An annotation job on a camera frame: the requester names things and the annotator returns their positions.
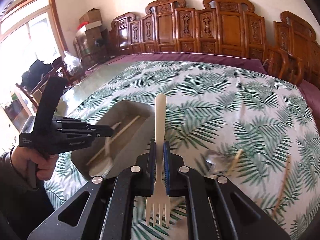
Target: window frame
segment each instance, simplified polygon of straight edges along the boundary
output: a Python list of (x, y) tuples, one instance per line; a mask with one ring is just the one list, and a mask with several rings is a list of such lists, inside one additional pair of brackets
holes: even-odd
[[(22, 1), (20, 1), (19, 3), (17, 3), (13, 7), (11, 7), (6, 12), (6, 14), (4, 15), (4, 17), (1, 21), (5, 20), (9, 15), (13, 14), (14, 12), (18, 11), (19, 9), (23, 8), (24, 6), (30, 4), (34, 1), (36, 1), (36, 0), (22, 0)], [(42, 7), (41, 9), (39, 9), (39, 10), (33, 12), (32, 14), (28, 15), (27, 17), (23, 18), (22, 20), (17, 22), (14, 26), (12, 26), (9, 30), (7, 30), (4, 34), (0, 35), (0, 43), (6, 37), (8, 37), (11, 33), (13, 33), (15, 30), (17, 30), (18, 28), (20, 28), (21, 26), (26, 24), (28, 21), (30, 21), (31, 19), (33, 19), (33, 18), (35, 18), (45, 12), (48, 13), (50, 25), (51, 25), (57, 46), (58, 46), (59, 50), (62, 50), (62, 51), (60, 51), (60, 54), (62, 55), (64, 50), (68, 51), (68, 47), (67, 47), (65, 38), (63, 36), (63, 33), (62, 33), (62, 28), (61, 28), (60, 21), (59, 21), (55, 0), (49, 0), (49, 5)]]

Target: black jacket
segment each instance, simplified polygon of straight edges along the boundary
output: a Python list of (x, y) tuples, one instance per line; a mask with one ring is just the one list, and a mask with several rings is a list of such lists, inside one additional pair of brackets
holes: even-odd
[(22, 74), (21, 86), (25, 87), (29, 93), (38, 85), (41, 79), (52, 70), (51, 64), (43, 64), (43, 61), (37, 59), (29, 68)]
[(0, 239), (27, 239), (53, 211), (45, 189), (32, 190), (12, 166), (11, 154), (1, 155)]

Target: carved wooden headboard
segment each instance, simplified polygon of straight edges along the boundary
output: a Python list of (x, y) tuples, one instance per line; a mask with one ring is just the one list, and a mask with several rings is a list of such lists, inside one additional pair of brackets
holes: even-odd
[(312, 26), (299, 16), (284, 11), (274, 22), (276, 44), (289, 55), (302, 59), (304, 79), (320, 88), (320, 46)]
[(185, 0), (157, 0), (139, 20), (133, 13), (115, 18), (109, 35), (116, 53), (185, 51), (266, 59), (264, 18), (251, 2), (203, 0), (203, 5), (195, 10), (186, 8)]

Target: black clothing pile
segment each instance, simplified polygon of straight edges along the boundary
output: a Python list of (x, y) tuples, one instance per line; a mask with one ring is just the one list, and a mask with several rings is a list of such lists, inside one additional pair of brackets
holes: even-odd
[(37, 59), (29, 68), (22, 74), (21, 86), (25, 87), (29, 93), (37, 86), (40, 80), (52, 70), (51, 64), (44, 64), (43, 61)]

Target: tray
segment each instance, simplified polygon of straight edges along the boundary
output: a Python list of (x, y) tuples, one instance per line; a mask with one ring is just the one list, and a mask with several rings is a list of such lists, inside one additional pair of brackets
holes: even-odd
[(139, 118), (109, 145), (108, 155), (102, 151), (88, 164), (92, 157), (105, 146), (106, 138), (96, 138), (91, 147), (71, 153), (71, 161), (87, 180), (97, 175), (103, 175), (105, 178), (115, 177), (125, 168), (134, 165), (137, 156), (144, 153), (155, 131), (155, 113), (152, 106), (122, 100), (110, 108), (97, 124), (112, 127), (121, 122), (115, 128), (113, 135), (115, 137), (137, 116)]

